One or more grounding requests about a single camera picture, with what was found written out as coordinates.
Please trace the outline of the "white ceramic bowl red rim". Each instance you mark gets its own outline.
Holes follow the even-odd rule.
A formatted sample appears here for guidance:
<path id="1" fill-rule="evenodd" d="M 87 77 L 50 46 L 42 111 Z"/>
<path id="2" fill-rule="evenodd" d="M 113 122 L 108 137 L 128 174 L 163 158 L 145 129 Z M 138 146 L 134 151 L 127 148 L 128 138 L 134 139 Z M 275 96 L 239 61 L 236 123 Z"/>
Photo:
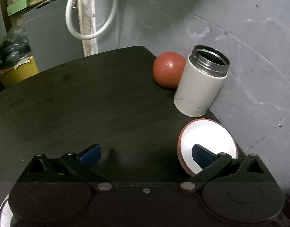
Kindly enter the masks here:
<path id="1" fill-rule="evenodd" d="M 183 169 L 191 176 L 201 172 L 203 166 L 192 158 L 192 148 L 201 145 L 214 154 L 224 152 L 233 159 L 238 158 L 238 150 L 230 133 L 220 124 L 200 118 L 187 123 L 178 139 L 177 154 Z"/>

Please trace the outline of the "wide steel plate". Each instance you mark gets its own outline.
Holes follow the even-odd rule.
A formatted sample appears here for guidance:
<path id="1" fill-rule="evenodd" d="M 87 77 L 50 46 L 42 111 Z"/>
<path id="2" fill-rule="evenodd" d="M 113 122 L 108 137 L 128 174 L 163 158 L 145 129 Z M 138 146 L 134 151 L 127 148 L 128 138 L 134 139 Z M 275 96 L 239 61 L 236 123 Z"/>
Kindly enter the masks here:
<path id="1" fill-rule="evenodd" d="M 0 227 L 14 227 L 16 220 L 9 207 L 9 194 L 5 197 L 4 201 L 0 206 Z"/>

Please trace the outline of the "white thermos jar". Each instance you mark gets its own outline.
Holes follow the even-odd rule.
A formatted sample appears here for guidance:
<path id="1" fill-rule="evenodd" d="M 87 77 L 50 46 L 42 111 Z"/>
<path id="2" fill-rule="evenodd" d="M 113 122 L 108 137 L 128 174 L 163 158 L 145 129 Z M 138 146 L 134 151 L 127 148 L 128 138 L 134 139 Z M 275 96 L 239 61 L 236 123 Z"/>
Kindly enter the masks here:
<path id="1" fill-rule="evenodd" d="M 189 117 L 203 116 L 228 76 L 229 59 L 215 48 L 197 45 L 187 57 L 174 105 Z"/>

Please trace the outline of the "red round ball lid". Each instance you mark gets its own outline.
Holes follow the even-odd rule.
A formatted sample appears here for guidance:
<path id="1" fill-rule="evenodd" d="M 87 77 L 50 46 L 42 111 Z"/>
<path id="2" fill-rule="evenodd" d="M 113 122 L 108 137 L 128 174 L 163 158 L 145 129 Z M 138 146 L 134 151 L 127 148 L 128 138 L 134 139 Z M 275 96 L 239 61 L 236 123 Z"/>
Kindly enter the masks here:
<path id="1" fill-rule="evenodd" d="M 177 88 L 186 60 L 176 52 L 164 52 L 153 63 L 153 78 L 164 88 Z"/>

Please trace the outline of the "yellow box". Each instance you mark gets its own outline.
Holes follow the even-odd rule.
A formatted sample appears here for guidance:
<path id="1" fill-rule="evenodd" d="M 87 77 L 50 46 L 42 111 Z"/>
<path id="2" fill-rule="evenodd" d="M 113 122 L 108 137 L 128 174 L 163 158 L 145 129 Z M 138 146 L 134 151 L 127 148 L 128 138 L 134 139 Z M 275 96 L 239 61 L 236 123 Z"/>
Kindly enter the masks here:
<path id="1" fill-rule="evenodd" d="M 34 57 L 24 57 L 14 67 L 0 70 L 0 81 L 4 87 L 9 88 L 38 73 Z"/>

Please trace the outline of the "dark grey cabinet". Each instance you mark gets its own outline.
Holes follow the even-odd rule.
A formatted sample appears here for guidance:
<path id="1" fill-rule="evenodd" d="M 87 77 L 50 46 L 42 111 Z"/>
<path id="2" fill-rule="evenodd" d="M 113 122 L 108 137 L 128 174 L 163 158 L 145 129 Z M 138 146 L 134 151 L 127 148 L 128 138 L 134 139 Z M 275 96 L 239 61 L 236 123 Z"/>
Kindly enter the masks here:
<path id="1" fill-rule="evenodd" d="M 68 0 L 51 0 L 23 15 L 25 30 L 40 72 L 83 58 L 82 41 L 69 33 L 65 13 Z"/>

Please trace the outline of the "black plastic bag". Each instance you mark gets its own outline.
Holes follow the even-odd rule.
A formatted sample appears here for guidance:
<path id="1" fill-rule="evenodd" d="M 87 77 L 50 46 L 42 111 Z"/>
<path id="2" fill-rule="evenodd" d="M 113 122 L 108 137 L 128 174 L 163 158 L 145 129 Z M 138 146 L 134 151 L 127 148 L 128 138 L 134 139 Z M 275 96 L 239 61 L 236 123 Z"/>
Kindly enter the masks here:
<path id="1" fill-rule="evenodd" d="M 13 27 L 0 45 L 0 70 L 14 67 L 22 58 L 32 55 L 24 26 Z"/>

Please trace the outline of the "green box on shelf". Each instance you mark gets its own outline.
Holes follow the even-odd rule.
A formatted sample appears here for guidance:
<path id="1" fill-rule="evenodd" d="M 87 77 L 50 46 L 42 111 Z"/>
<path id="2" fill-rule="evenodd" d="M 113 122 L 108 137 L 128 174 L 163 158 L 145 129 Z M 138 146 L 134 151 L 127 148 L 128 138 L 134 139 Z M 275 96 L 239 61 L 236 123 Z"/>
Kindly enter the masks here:
<path id="1" fill-rule="evenodd" d="M 8 16 L 14 15 L 17 12 L 26 9 L 30 5 L 30 0 L 19 0 L 7 7 Z"/>

